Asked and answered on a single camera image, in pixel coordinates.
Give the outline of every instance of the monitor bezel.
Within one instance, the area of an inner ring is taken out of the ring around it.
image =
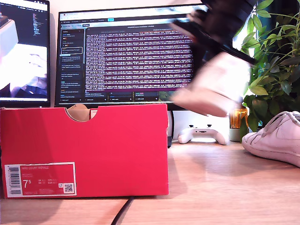
[[[0,107],[5,108],[34,108],[34,107],[50,107],[51,105],[51,75],[50,75],[50,1],[43,0],[47,5],[47,20],[48,20],[48,41],[47,41],[47,101],[15,101],[2,100]]]
[[[127,9],[142,9],[142,8],[167,8],[167,7],[180,7],[180,6],[205,6],[203,3],[193,3],[193,4],[177,4],[177,5],[163,5],[163,6],[146,6],[146,7],[126,7],[126,8],[109,8],[109,9],[92,9],[92,10],[77,10],[77,11],[62,11],[58,13],[58,32],[57,32],[57,54],[56,54],[56,81],[55,81],[55,97],[54,97],[54,107],[65,107],[69,108],[73,106],[75,103],[70,103],[70,104],[59,104],[59,89],[57,87],[60,86],[60,76],[58,73],[58,64],[60,60],[60,51],[59,51],[59,46],[60,46],[60,28],[61,28],[61,21],[60,21],[60,15],[64,13],[85,13],[85,12],[101,12],[101,11],[114,11],[114,10],[127,10]],[[82,102],[87,108],[98,108],[98,106],[110,106],[110,105],[139,105],[139,104],[167,104],[168,110],[169,111],[182,111],[186,110],[178,105],[175,105],[174,103],[168,103],[168,102],[149,102],[149,103],[115,103],[115,104],[110,104],[110,103],[94,103],[94,104],[85,104]]]

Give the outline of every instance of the cardboard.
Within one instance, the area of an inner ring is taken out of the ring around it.
[[[168,194],[164,104],[101,106],[86,122],[4,109],[0,127],[6,198]]]

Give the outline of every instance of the computer monitor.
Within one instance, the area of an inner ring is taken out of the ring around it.
[[[55,105],[167,103],[191,81],[191,40],[171,29],[203,4],[60,12]]]
[[[0,0],[0,107],[50,106],[49,1]]]

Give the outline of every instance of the white sneaker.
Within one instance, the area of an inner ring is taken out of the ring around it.
[[[221,52],[197,72],[171,100],[178,106],[203,115],[225,117],[240,100],[249,74],[249,63]]]
[[[281,112],[258,132],[242,138],[252,154],[300,167],[300,113]]]

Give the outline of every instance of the desk surface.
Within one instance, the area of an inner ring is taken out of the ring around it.
[[[240,144],[174,143],[170,194],[135,199],[122,225],[298,225],[300,169]],[[110,225],[126,198],[1,200],[1,224]]]

